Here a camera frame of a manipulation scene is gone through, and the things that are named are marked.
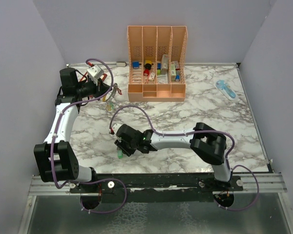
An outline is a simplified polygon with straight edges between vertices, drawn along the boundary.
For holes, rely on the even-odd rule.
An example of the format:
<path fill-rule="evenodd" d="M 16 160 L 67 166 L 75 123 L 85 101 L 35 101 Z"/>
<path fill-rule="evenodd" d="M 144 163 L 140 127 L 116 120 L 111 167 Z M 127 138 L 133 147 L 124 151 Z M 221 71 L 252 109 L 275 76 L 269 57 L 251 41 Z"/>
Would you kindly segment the green tag key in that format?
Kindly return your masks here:
<path fill-rule="evenodd" d="M 118 159 L 123 158 L 123 151 L 120 148 L 117 148 L 117 156 L 118 156 Z"/>

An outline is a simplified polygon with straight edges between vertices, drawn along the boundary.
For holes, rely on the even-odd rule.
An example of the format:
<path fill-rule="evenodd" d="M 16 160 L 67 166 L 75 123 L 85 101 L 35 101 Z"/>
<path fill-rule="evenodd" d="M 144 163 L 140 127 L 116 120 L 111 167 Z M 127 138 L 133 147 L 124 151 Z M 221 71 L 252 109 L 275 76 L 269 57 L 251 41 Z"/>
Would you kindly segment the metal coil keyring yellow handle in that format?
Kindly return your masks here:
<path fill-rule="evenodd" d="M 109 101 L 111 101 L 115 97 L 115 95 L 116 95 L 117 92 L 118 92 L 118 84 L 117 83 L 114 83 L 113 86 L 112 86 L 112 91 L 111 91 L 109 97 L 106 97 L 106 95 L 105 95 L 103 97 L 103 102 L 109 102 Z"/>

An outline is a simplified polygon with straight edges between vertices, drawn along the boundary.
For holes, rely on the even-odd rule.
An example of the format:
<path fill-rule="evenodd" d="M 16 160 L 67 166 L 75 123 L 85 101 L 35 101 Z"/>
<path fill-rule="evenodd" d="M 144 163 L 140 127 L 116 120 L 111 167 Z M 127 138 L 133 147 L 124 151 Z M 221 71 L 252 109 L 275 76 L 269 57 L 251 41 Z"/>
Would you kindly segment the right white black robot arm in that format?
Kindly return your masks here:
<path fill-rule="evenodd" d="M 114 124 L 111 132 L 116 135 L 115 145 L 127 156 L 136 151 L 148 154 L 162 149 L 191 149 L 212 166 L 217 189 L 225 191 L 232 185 L 232 172 L 225 157 L 227 138 L 204 123 L 189 130 L 158 134 L 152 129 L 140 132 L 126 124 Z"/>

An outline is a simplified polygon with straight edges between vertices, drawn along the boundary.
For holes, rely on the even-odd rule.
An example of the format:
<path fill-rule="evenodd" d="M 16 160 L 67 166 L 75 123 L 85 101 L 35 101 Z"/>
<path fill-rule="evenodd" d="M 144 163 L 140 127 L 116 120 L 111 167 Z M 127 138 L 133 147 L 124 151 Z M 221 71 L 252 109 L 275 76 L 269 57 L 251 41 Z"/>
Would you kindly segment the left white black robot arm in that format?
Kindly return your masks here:
<path fill-rule="evenodd" d="M 69 141 L 82 101 L 102 98 L 110 90 L 101 78 L 103 75 L 104 71 L 98 65 L 88 68 L 84 81 L 78 80 L 74 68 L 60 70 L 62 85 L 55 100 L 55 119 L 44 142 L 34 147 L 43 182 L 78 181 L 89 193 L 97 189 L 94 169 L 79 165 Z"/>

